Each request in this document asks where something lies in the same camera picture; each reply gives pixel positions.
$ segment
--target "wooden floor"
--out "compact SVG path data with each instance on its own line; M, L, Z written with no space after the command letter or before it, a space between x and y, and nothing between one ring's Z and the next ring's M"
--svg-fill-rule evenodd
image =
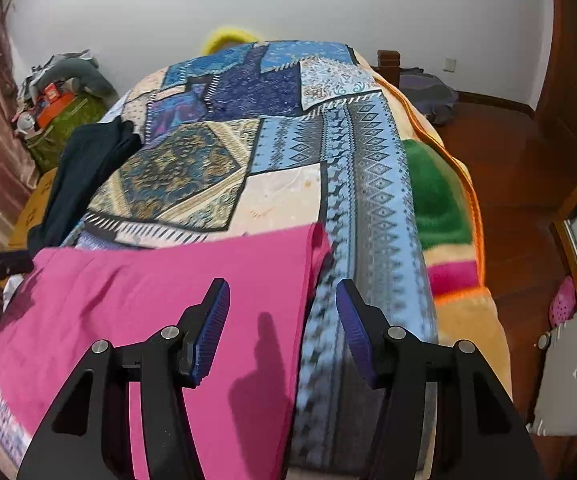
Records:
M482 209L486 285L498 307L511 352L513 400L531 420L548 307L566 275L549 230L551 218L577 182L566 154L549 144L526 114L458 103L456 119L438 128L447 149L468 167ZM549 478L570 453L568 438L535 437Z

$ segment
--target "pink slipper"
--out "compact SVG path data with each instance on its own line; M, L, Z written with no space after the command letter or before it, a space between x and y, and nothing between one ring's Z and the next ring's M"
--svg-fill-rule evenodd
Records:
M559 324L573 317L575 312L575 286L571 276L566 276L560 288L551 301L549 308L549 322L555 328Z

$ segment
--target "green bag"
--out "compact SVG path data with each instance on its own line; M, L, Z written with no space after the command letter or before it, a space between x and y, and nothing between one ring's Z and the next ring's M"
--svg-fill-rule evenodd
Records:
M97 97L87 93L78 94L50 121L41 135L24 140L40 174L57 167L66 142L76 127L96 123L104 117L106 111L104 103Z

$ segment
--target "wooden baseboard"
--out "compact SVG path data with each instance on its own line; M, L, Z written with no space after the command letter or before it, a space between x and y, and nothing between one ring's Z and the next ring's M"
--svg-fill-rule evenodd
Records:
M474 103L478 105L495 106L498 108L505 108L506 110L515 110L527 114L531 119L535 115L535 110L529 105L518 103L517 101L510 101L502 99L501 97L493 97L491 95L475 94L473 92L458 91L459 101L462 103Z

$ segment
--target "wooden headboard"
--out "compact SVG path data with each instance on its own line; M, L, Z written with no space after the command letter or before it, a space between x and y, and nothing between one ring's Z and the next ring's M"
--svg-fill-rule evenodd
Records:
M377 66L371 67L391 85L400 88L400 53L396 50L378 50Z

